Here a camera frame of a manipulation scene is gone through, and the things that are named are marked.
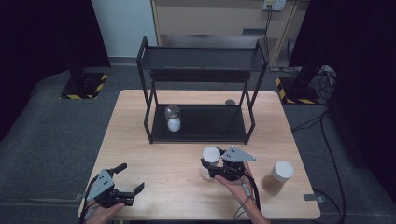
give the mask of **wall outlet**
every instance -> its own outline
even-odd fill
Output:
[[[286,0],[264,0],[262,3],[262,10],[268,11],[271,9],[273,11],[281,11],[286,5]]]

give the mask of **wooden table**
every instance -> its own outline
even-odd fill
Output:
[[[158,96],[169,104],[221,104],[227,99],[238,102],[240,91],[158,91]],[[277,94],[260,91],[253,110],[256,128],[250,141],[235,146],[257,159],[249,166],[259,187],[262,213],[269,219],[318,218],[317,202],[304,199],[313,190]],[[102,168],[127,162],[128,168],[113,177],[116,189],[132,191],[142,182],[146,184],[135,197],[134,206],[124,207],[114,219],[233,219],[238,202],[216,180],[200,175],[204,148],[228,149],[231,144],[150,144],[143,127],[145,112],[141,90],[120,93],[92,170],[94,177]],[[280,160],[290,162],[295,175],[279,194],[271,196],[262,188],[261,180]]]

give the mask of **white container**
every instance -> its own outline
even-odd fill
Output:
[[[277,195],[294,175],[294,169],[287,161],[278,161],[262,180],[262,187],[271,195]]]
[[[216,147],[206,147],[202,152],[202,159],[209,162],[212,166],[217,166],[220,159],[220,152]],[[209,175],[209,171],[201,165],[201,176],[205,179],[213,179]]]

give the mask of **cabinet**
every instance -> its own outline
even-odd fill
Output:
[[[156,142],[244,142],[248,143],[255,121],[253,105],[262,83],[268,59],[262,39],[254,48],[177,48],[149,46],[144,37],[136,63],[147,104],[144,126],[150,143]],[[248,83],[259,73],[251,97]],[[150,91],[146,76],[150,79]],[[164,110],[169,104],[159,101],[158,82],[243,83],[241,98],[234,105],[177,105],[181,110],[181,129],[168,131]],[[250,128],[245,129],[242,104],[247,104]],[[152,127],[149,113],[154,108]]]
[[[151,4],[160,46],[180,45],[197,36],[254,46],[263,34],[246,34],[244,30],[262,29],[267,33],[269,64],[274,66],[285,40],[296,38],[308,2],[288,0],[284,9],[273,11],[270,18],[268,11],[262,10],[262,0],[151,0]]]

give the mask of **black metal shelf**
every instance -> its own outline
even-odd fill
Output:
[[[255,48],[169,48],[149,46],[144,37],[136,58],[145,94],[147,112],[144,126],[150,143],[158,142],[244,142],[248,143],[255,127],[253,104],[262,83],[268,60],[265,46],[258,39]],[[149,71],[149,95],[144,71]],[[252,72],[260,72],[252,98],[248,82]],[[157,98],[156,82],[232,82],[244,83],[241,99],[236,105],[177,105],[181,111],[181,129],[175,133],[167,128],[164,110]],[[245,129],[242,103],[246,99],[250,128]],[[155,106],[152,128],[149,113]]]
[[[181,111],[181,128],[173,133],[167,128],[158,105],[152,125],[153,142],[244,142],[245,124],[238,105],[177,105]]]

